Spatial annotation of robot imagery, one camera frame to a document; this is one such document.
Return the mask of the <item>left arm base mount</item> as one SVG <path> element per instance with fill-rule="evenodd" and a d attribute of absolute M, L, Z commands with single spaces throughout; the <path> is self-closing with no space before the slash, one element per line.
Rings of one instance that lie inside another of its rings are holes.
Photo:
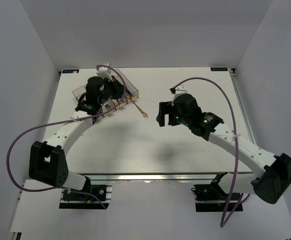
<path fill-rule="evenodd" d="M 96 200 L 91 195 L 83 195 L 63 190 L 60 197 L 59 209 L 68 210 L 106 210 L 112 198 L 112 185 L 93 184 L 90 187 L 90 194 L 96 196 Z"/>

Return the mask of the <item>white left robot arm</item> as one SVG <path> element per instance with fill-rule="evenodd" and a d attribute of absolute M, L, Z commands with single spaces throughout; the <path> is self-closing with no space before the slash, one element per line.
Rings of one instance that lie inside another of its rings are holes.
<path fill-rule="evenodd" d="M 109 100 L 120 101 L 125 93 L 126 84 L 115 77 L 89 78 L 69 122 L 45 141 L 32 144 L 29 177 L 55 188 L 70 189 L 79 199 L 87 199 L 91 195 L 91 180 L 70 171 L 66 156 L 79 137 L 103 116 L 104 104 Z"/>

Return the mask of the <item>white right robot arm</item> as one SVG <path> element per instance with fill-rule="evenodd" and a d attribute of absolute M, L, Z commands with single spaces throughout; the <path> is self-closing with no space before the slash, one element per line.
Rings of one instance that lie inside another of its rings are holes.
<path fill-rule="evenodd" d="M 252 174 L 237 178 L 237 193 L 257 195 L 268 204 L 275 204 L 291 184 L 291 157 L 285 153 L 276 155 L 245 138 L 235 135 L 212 112 L 203 112 L 196 99 L 188 93 L 179 94 L 172 101 L 160 102 L 156 120 L 163 127 L 165 116 L 168 125 L 184 125 L 196 136 L 219 146 L 231 155 L 238 155 Z"/>

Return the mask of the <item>ornate gold fork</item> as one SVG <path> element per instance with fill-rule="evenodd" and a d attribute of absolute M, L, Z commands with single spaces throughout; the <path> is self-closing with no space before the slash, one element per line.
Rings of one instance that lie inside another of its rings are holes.
<path fill-rule="evenodd" d="M 127 98 L 134 104 L 134 106 L 138 109 L 138 111 L 141 113 L 141 115 L 144 117 L 144 118 L 148 118 L 148 114 L 143 111 L 136 103 L 135 101 L 130 97 L 130 96 L 127 96 Z"/>

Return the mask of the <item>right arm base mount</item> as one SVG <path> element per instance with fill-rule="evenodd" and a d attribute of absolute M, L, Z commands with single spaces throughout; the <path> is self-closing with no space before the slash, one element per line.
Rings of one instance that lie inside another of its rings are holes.
<path fill-rule="evenodd" d="M 228 194 L 218 185 L 221 178 L 227 172 L 221 172 L 209 184 L 195 184 L 191 191 L 195 199 L 195 211 L 197 213 L 223 212 Z"/>

